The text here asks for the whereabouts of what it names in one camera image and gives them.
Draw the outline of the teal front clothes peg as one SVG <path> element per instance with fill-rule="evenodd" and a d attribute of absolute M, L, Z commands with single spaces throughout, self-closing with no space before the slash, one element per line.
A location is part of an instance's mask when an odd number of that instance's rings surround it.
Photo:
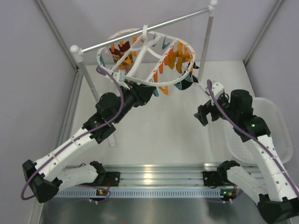
<path fill-rule="evenodd" d="M 158 97 L 158 96 L 159 96 L 159 92 L 158 92 L 157 89 L 154 90 L 153 95 L 154 95 L 155 97 Z"/>

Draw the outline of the white round sock hanger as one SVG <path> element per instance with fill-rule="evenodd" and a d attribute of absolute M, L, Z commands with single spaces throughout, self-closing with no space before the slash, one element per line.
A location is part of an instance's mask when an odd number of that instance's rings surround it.
<path fill-rule="evenodd" d="M 186 41 L 171 35 L 162 34 L 155 31 L 147 31 L 147 26 L 143 27 L 142 33 L 140 34 L 136 34 L 136 31 L 136 28 L 121 30 L 109 38 L 112 41 L 111 44 L 98 49 L 96 55 L 98 65 L 98 55 L 100 54 L 102 55 L 106 64 L 105 67 L 99 65 L 101 74 L 105 75 L 109 73 L 112 75 L 118 70 L 124 70 L 126 73 L 126 85 L 128 82 L 136 82 L 138 84 L 156 87 L 170 86 L 185 79 L 192 69 L 193 63 L 195 62 L 196 54 L 191 45 L 189 45 Z M 168 47 L 171 45 L 174 46 L 174 52 L 173 56 L 171 56 L 169 59 L 169 65 L 164 67 L 163 74 L 159 74 L 158 82 L 154 83 L 153 70 L 159 59 L 153 55 L 154 52 L 159 55 L 163 55 L 167 50 L 162 50 L 162 43 L 165 36 L 167 37 L 166 41 L 170 42 Z M 114 63 L 109 49 L 111 48 L 112 44 L 116 49 L 118 49 L 118 44 L 122 46 L 127 41 L 130 42 L 130 49 L 124 53 L 122 58 L 117 63 Z M 177 59 L 175 57 L 175 52 L 178 50 L 178 42 L 186 45 L 192 56 L 190 62 L 183 63 L 182 74 L 179 74 L 176 70 Z"/>

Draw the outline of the dark navy sock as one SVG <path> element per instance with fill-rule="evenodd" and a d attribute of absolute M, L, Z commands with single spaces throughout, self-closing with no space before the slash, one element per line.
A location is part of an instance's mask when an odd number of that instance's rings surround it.
<path fill-rule="evenodd" d="M 181 85 L 182 85 L 182 90 L 186 90 L 186 89 L 188 89 L 188 88 L 191 87 L 191 85 L 193 84 L 193 83 L 191 83 L 191 82 L 188 82 L 188 81 L 186 80 L 186 78 L 183 79 L 182 81 L 180 81 L 179 83 L 181 83 Z"/>

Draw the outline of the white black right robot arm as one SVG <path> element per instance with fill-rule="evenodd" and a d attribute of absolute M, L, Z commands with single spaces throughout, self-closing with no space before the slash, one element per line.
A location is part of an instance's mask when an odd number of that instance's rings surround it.
<path fill-rule="evenodd" d="M 275 224 L 299 214 L 299 188 L 288 175 L 273 144 L 271 132 L 263 118 L 254 114 L 253 98 L 246 90 L 234 90 L 230 97 L 221 92 L 198 107 L 194 116 L 203 126 L 219 118 L 228 121 L 242 143 L 251 152 L 264 184 L 236 161 L 225 161 L 217 167 L 223 185 L 235 184 L 256 204 L 268 224 Z"/>

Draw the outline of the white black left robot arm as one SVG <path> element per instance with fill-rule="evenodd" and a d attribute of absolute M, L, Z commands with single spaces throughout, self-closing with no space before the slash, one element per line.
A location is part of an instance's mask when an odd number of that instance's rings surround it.
<path fill-rule="evenodd" d="M 47 202 L 63 189 L 78 185 L 105 186 L 107 172 L 101 163 L 92 161 L 78 168 L 68 168 L 69 164 L 112 135 L 114 124 L 133 107 L 146 105 L 155 90 L 153 86 L 129 82 L 128 88 L 119 88 L 119 96 L 104 93 L 95 106 L 96 113 L 70 139 L 43 158 L 24 162 L 26 184 L 38 202 Z"/>

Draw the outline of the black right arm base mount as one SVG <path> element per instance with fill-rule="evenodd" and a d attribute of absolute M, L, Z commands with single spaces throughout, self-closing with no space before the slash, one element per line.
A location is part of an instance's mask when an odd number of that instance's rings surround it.
<path fill-rule="evenodd" d="M 212 189 L 219 186 L 232 186 L 232 182 L 228 180 L 227 171 L 234 166 L 238 166 L 236 161 L 224 161 L 216 171 L 203 171 L 204 186 Z"/>

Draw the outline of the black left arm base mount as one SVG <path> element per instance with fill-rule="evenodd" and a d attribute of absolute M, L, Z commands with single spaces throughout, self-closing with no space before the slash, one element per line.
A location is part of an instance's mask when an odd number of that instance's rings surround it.
<path fill-rule="evenodd" d="M 90 163 L 96 169 L 97 177 L 92 186 L 118 187 L 120 182 L 120 172 L 106 171 L 102 163 L 93 161 Z"/>

